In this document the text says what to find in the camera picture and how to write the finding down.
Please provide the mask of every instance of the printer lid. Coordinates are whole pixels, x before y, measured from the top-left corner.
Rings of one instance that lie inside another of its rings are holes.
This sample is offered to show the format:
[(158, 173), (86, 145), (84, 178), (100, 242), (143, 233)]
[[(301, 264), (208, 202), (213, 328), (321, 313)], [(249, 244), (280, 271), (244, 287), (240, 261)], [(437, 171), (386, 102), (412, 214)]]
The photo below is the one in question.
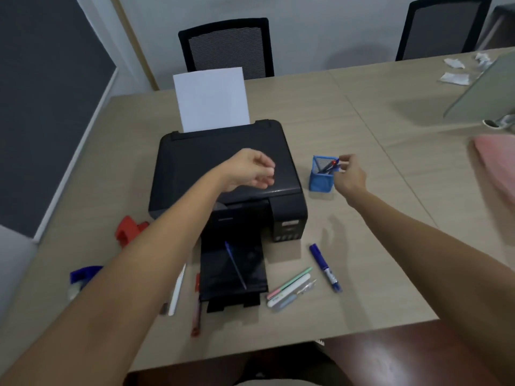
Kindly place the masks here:
[(191, 133), (173, 132), (161, 139), (149, 210), (168, 208), (205, 173), (243, 148), (260, 150), (274, 160), (275, 183), (267, 189), (241, 186), (218, 198), (241, 203), (302, 192), (282, 126), (276, 120)]

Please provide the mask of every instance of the hand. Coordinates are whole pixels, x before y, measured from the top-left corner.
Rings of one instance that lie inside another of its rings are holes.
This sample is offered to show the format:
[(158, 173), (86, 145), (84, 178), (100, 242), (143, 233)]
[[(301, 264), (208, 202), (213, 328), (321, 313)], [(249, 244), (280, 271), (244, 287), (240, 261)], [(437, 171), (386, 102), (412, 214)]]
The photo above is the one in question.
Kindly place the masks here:
[(232, 191), (238, 186), (249, 185), (265, 189), (274, 184), (275, 163), (266, 154), (253, 149), (241, 149), (215, 169), (224, 181), (223, 190)]
[(367, 174), (357, 160), (355, 154), (340, 156), (340, 171), (334, 172), (334, 188), (344, 196), (352, 206), (352, 197), (356, 192), (366, 191)]

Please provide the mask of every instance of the mesh backrest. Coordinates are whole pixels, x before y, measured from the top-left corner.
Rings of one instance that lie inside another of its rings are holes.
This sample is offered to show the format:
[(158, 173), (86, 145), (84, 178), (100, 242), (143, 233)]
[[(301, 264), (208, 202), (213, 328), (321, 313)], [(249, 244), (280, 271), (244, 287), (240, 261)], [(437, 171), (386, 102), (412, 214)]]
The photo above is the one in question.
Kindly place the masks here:
[(457, 54), (469, 36), (480, 2), (452, 2), (416, 10), (403, 60)]
[(261, 29), (231, 28), (189, 40), (197, 70), (243, 68), (243, 78), (266, 77)]

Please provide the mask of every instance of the blue mesh pen holder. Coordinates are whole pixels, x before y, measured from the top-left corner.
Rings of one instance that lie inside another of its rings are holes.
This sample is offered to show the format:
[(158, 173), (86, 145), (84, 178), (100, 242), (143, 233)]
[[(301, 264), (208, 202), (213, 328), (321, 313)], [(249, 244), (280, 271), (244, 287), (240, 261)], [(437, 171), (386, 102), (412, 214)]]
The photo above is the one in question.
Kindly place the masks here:
[(313, 156), (310, 173), (310, 191), (325, 193), (331, 192), (334, 184), (333, 172), (338, 170), (338, 167), (332, 169), (329, 173), (319, 173), (319, 171), (323, 169), (323, 167), (327, 165), (328, 162), (331, 162), (331, 160), (337, 158), (338, 157)]

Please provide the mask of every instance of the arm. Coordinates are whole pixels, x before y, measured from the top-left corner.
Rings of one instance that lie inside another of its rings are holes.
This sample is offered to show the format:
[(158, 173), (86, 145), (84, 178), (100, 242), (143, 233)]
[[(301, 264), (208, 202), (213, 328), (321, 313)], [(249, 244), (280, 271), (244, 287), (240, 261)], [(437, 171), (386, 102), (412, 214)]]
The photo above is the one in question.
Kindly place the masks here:
[(0, 384), (121, 384), (220, 193), (266, 188), (274, 166), (243, 149), (204, 175), (95, 276)]
[(395, 210), (365, 188), (354, 155), (334, 185), (436, 314), (506, 384), (515, 381), (515, 273), (487, 254)]

